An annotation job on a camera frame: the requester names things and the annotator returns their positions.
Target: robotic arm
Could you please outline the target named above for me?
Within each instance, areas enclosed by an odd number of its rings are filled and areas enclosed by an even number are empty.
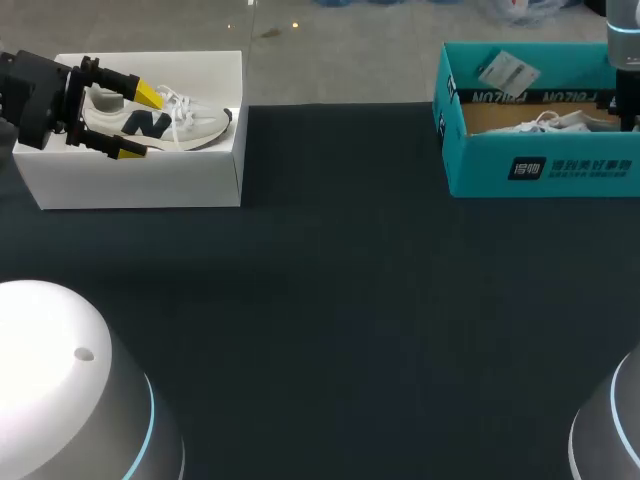
[[[139,158],[147,147],[87,129],[81,113],[84,88],[97,83],[127,100],[161,109],[163,99],[135,75],[99,67],[84,57],[70,68],[24,50],[0,53],[0,118],[18,128],[18,142],[42,150],[51,132],[67,134],[67,144],[106,153],[110,158]]]
[[[609,112],[631,131],[640,115],[640,2],[607,1],[609,63],[616,68],[616,96]]]

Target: glowing blue ring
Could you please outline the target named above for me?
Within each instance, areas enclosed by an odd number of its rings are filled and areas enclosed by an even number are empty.
[[[144,376],[144,378],[147,380],[147,385],[149,385],[149,396],[151,397],[151,418],[149,419],[149,428],[147,429],[147,436],[144,439],[144,443],[142,444],[142,448],[140,449],[138,456],[133,462],[133,465],[131,465],[131,468],[129,468],[129,471],[125,474],[124,477],[122,477],[122,480],[130,480],[130,478],[133,477],[133,474],[136,473],[136,469],[140,465],[140,462],[142,461],[142,458],[144,457],[144,454],[149,447],[149,442],[151,441],[151,433],[153,432],[153,424],[156,419],[156,402],[153,397],[153,388],[151,388],[151,382],[149,381],[149,378],[146,375]]]
[[[640,28],[620,28],[620,27],[615,27],[611,25],[609,22],[607,22],[607,25],[611,30],[618,33],[640,34]]]
[[[622,444],[624,445],[625,450],[627,451],[627,453],[629,454],[633,462],[636,464],[638,468],[640,468],[640,458],[638,458],[638,455],[633,450],[633,447],[631,446],[629,439],[627,438],[627,436],[624,433],[624,430],[622,429],[622,424],[620,423],[620,417],[618,417],[618,409],[616,408],[616,380],[618,379],[618,372],[620,372],[620,367],[622,367],[622,364],[628,357],[629,357],[629,354],[627,354],[627,356],[622,359],[622,361],[620,362],[620,365],[618,365],[618,368],[616,368],[616,371],[613,374],[613,379],[611,380],[611,393],[609,397],[611,399],[611,415],[613,416],[613,423],[615,424],[616,430],[618,431],[618,436],[620,437],[620,440],[622,441]]]

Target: white shoe box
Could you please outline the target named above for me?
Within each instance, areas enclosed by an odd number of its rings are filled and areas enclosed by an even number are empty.
[[[79,65],[85,55],[153,87],[167,85],[229,108],[233,121],[204,150],[149,149],[143,159],[113,160],[84,146],[66,145],[66,135],[52,135],[42,151],[16,144],[16,164],[41,209],[240,206],[247,135],[242,52],[64,54],[56,61]]]

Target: shoe sole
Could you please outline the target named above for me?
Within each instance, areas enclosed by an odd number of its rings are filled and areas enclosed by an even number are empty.
[[[211,146],[219,137],[227,133],[229,130],[229,126],[231,126],[231,122],[233,121],[233,114],[227,108],[224,109],[224,113],[229,117],[229,123],[224,130],[221,132],[216,132],[206,137],[196,138],[194,140],[186,140],[184,142],[180,142],[180,148],[175,144],[173,140],[161,140],[159,138],[152,137],[143,137],[141,135],[128,135],[123,138],[126,140],[130,140],[135,143],[139,143],[140,145],[144,145],[146,147],[151,147],[156,150],[161,150],[163,152],[180,152],[180,151],[194,151],[201,150],[203,148],[207,148]]]

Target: new balance sneaker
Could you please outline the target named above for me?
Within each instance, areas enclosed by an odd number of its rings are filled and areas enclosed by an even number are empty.
[[[229,109],[205,105],[164,85],[156,91],[164,99],[162,111],[97,86],[88,89],[82,109],[87,128],[166,151],[205,148],[229,128]]]
[[[516,133],[570,133],[570,132],[616,132],[620,127],[615,122],[599,120],[577,110],[568,115],[560,116],[556,112],[547,110],[538,115],[531,122],[524,122],[514,127],[498,128],[490,132]]]

